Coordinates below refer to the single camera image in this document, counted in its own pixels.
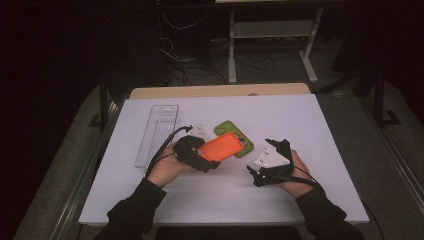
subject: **orange phone case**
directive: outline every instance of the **orange phone case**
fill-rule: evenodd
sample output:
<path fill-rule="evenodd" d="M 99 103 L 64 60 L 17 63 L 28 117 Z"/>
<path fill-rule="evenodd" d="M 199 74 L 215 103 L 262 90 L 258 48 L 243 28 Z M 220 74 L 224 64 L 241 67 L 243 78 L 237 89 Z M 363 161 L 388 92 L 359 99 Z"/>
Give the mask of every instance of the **orange phone case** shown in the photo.
<path fill-rule="evenodd" d="M 222 161 L 243 149 L 243 143 L 232 133 L 225 133 L 205 144 L 198 150 L 200 155 L 209 161 Z"/>

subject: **hand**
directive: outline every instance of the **hand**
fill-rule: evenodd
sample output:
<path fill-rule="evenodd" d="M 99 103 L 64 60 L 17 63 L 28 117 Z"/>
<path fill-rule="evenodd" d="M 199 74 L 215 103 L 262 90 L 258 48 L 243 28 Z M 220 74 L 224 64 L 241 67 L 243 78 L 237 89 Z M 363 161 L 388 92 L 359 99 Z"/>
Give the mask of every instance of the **hand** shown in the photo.
<path fill-rule="evenodd" d="M 163 150 L 159 156 L 159 159 L 162 159 L 155 164 L 150 175 L 147 177 L 147 180 L 160 188 L 174 181 L 183 172 L 197 171 L 195 168 L 178 161 L 174 154 L 172 154 L 174 152 L 174 145 L 175 143 Z"/>
<path fill-rule="evenodd" d="M 297 155 L 297 152 L 295 150 L 292 150 L 291 153 L 292 153 L 294 166 L 302 169 L 303 171 L 309 174 L 308 168 L 302 162 L 299 155 Z M 304 172 L 302 172 L 301 170 L 297 168 L 294 168 L 292 176 L 312 180 L 310 176 L 308 176 L 307 174 L 305 174 Z M 313 189 L 313 187 L 308 184 L 293 182 L 293 181 L 282 182 L 282 183 L 279 183 L 278 186 L 286 190 L 295 199 L 297 199 L 298 197 L 302 196 L 303 194 Z"/>

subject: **white tabletop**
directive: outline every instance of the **white tabletop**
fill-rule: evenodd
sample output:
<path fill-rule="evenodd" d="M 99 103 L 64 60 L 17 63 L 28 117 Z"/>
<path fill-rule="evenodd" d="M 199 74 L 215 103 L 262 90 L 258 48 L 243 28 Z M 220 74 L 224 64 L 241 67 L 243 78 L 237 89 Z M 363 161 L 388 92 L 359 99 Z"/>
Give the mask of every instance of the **white tabletop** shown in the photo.
<path fill-rule="evenodd" d="M 303 221 L 294 200 L 275 186 L 258 188 L 246 169 L 267 146 L 287 139 L 349 222 L 368 222 L 315 95 L 272 95 L 127 100 L 79 221 L 106 224 L 107 212 L 130 196 L 143 177 L 135 167 L 151 106 L 179 105 L 181 126 L 213 128 L 231 120 L 255 144 L 243 158 L 230 157 L 215 170 L 186 173 L 164 190 L 156 211 L 160 225 L 293 224 Z"/>

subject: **green phone case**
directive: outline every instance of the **green phone case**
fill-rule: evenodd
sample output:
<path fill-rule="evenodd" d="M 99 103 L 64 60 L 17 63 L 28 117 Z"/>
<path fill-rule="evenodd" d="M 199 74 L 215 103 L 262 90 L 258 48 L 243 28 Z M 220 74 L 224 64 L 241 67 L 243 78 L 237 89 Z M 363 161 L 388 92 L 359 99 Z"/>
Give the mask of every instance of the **green phone case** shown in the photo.
<path fill-rule="evenodd" d="M 232 132 L 235 135 L 237 135 L 239 140 L 243 143 L 243 149 L 240 152 L 234 154 L 234 156 L 238 158 L 245 156 L 246 154 L 251 152 L 253 148 L 255 147 L 253 142 L 250 141 L 250 139 L 247 138 L 246 135 L 244 135 L 244 133 L 240 131 L 240 129 L 238 129 L 236 125 L 234 125 L 234 123 L 232 123 L 231 121 L 227 120 L 219 124 L 213 129 L 213 131 L 217 136 L 221 136 L 222 134 L 227 132 Z"/>

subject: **clear plastic box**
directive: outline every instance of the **clear plastic box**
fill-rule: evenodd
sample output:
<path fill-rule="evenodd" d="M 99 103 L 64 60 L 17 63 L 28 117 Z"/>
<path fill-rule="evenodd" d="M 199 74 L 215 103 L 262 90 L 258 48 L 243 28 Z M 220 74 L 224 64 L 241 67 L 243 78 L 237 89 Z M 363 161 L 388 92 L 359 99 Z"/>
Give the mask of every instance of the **clear plastic box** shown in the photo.
<path fill-rule="evenodd" d="M 150 111 L 135 166 L 145 168 L 165 142 L 180 126 L 178 105 L 154 105 Z"/>

